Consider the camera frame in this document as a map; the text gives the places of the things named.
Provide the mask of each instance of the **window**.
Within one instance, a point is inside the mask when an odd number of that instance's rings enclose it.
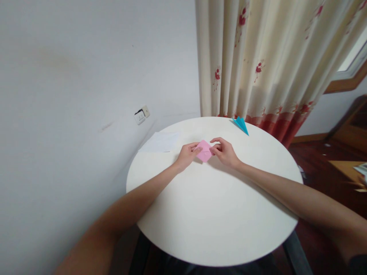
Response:
[[[367,27],[335,74],[333,80],[353,78],[367,59]]]
[[[351,91],[367,75],[367,27],[334,75],[324,94]]]

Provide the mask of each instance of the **blue paper airplane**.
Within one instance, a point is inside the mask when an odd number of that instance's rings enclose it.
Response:
[[[235,120],[234,118],[232,118],[234,123],[237,124],[237,126],[246,133],[246,135],[250,136],[248,134],[248,131],[247,131],[247,128],[246,128],[246,123],[244,121],[244,118],[240,118],[240,117],[237,117],[237,119]]]

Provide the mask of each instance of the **person's left hand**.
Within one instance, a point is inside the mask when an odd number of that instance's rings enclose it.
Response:
[[[179,173],[184,171],[192,163],[194,158],[203,150],[201,147],[195,149],[198,144],[198,142],[193,142],[182,146],[179,157],[173,164],[178,168]]]

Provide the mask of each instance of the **white paper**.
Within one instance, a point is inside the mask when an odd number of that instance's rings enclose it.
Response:
[[[155,132],[139,149],[139,152],[170,152],[174,149],[180,133]]]
[[[367,171],[365,171],[364,169],[356,166],[356,167],[353,167],[354,169],[356,169],[359,173],[361,173],[362,175],[364,175],[364,180],[366,181],[367,183]]]

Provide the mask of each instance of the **person's right hand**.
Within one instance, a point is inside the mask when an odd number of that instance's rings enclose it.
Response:
[[[213,143],[216,141],[219,141],[219,144],[215,144],[212,148],[210,148],[210,152],[213,155],[216,155],[221,163],[235,169],[236,166],[241,163],[241,161],[234,152],[232,144],[221,137],[216,137],[210,142]]]

